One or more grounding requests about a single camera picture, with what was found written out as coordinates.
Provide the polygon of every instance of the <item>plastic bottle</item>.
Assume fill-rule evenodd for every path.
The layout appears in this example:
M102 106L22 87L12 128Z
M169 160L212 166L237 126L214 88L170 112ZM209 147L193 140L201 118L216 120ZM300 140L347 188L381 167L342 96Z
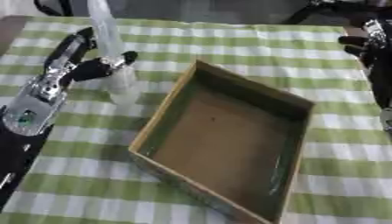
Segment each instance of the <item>plastic bottle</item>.
M88 13L98 45L100 57L116 63L123 56L124 43L116 26L116 20L110 13L106 0L88 0ZM118 105L134 103L140 95L137 88L135 70L132 66L124 66L104 79L105 88L112 101Z

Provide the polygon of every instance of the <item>checkered tablecloth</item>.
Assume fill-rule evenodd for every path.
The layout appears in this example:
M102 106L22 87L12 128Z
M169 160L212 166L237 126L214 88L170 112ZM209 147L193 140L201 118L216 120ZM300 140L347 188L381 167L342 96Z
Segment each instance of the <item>checkered tablecloth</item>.
M0 104L42 72L85 18L36 17L0 59ZM99 80L76 83L49 141L0 214L2 224L230 223L137 169L127 146L195 59L315 101L283 223L392 223L392 147L339 27L118 20L143 93L117 107Z

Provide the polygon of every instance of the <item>robotic hand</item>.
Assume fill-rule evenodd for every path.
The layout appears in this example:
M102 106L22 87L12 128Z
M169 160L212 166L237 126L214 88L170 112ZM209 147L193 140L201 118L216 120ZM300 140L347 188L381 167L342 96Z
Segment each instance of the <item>robotic hand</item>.
M339 42L368 69L375 101L382 109L382 127L392 134L392 20L370 19L362 29L367 38L347 36Z
M306 20L312 13L323 11L331 11L342 17L357 18L358 16L372 17L373 14L388 14L390 10L388 1L382 0L310 0L304 8L286 18L282 24L296 25Z
M110 76L137 57L136 52L125 52L117 61L97 58L81 62L94 48L91 27L67 36L46 59L44 72L0 109L0 212L52 131L72 82Z

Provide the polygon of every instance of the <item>green stripe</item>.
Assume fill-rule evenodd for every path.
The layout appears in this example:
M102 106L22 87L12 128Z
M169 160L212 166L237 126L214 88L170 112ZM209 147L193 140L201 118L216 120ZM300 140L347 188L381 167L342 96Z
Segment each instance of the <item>green stripe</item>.
M175 74L170 73L138 73L140 81L174 81ZM246 78L267 84L274 88L303 88L303 89L342 89L347 91L368 91L368 82L365 80L340 80L340 79L308 79L308 78L285 78L285 77L261 77L247 76ZM0 95L14 95L20 87L0 85ZM73 100L90 100L109 102L110 98L103 89L81 89L71 88L68 93Z
M138 103L144 105L158 105L166 94L144 93ZM336 101L317 101L315 114L337 114L343 116L378 116L380 109L375 103L350 103Z
M117 162L129 162L128 146L97 143L63 143L48 141L42 156L56 158L91 158ZM392 178L392 162L349 161L330 158L304 158L300 173L307 175Z
M391 179L392 162L304 158L300 173L319 176Z
M47 141L39 154L56 158L92 158L129 162L128 146L98 143Z
M379 116L380 108L375 103L317 101L313 113L336 114L340 116Z
M65 31L22 31L20 38L24 39L51 39L61 41L68 32ZM193 46L268 46L273 48L285 49L312 49L340 51L342 45L338 42L308 41L302 39L279 40L279 39L261 39L257 37L178 37L178 36L158 36L158 35L133 35L122 34L124 42L133 43L152 43L152 44L177 44L177 45L193 45Z
M309 129L306 141L346 144L391 145L387 133L382 130L365 129Z
M155 62L176 61L177 63L192 63L195 60L204 60L212 64L246 66L314 67L323 69L360 68L360 64L354 59L289 59L275 56L238 56L174 52L139 52L138 59Z
M306 88L306 89L344 89L353 91L368 91L369 84L366 80L346 79L312 79L312 78L288 78L288 77L265 77L247 76L246 78L270 85L274 88Z
M1 96L15 96L21 87L11 87L0 85ZM104 90L90 90L71 88L68 91L68 100L72 101L95 101L95 102L111 102L109 94Z
M83 128L100 128L108 130L140 130L149 118L125 115L81 115L60 113L56 126L78 126Z
M288 210L299 214L392 219L392 200L371 197L340 197L293 193L290 197Z
M143 172L140 171L139 173L132 174L138 177ZM144 183L130 180L77 178L30 173L24 178L24 182L18 189L19 191L28 193L54 193L58 195L88 196L119 200L144 200L187 205L200 204L178 189L163 182Z
M27 213L2 213L1 222L3 224L140 224L127 221L113 221L113 220L94 220L87 218L73 218L54 215L39 215Z
M62 23L70 25L90 25L88 18L81 17L35 17L32 22ZM152 19L117 19L117 25L134 25L157 28L196 28L196 29L231 29L231 30L257 30L266 32L338 32L344 33L344 29L338 26L312 26L312 25L266 25L244 24L241 27L233 27L229 24L214 23L182 23L175 21L152 20Z

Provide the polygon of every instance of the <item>table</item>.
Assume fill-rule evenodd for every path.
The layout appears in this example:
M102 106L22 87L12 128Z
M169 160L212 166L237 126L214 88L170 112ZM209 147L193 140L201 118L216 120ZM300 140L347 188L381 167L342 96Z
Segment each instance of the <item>table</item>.
M34 17L0 59L0 103L39 74L77 17ZM230 223L129 160L127 146L198 58L317 103L283 223L392 222L392 150L361 64L339 27L118 20L143 94L111 104L99 80L73 85L49 141L0 223Z

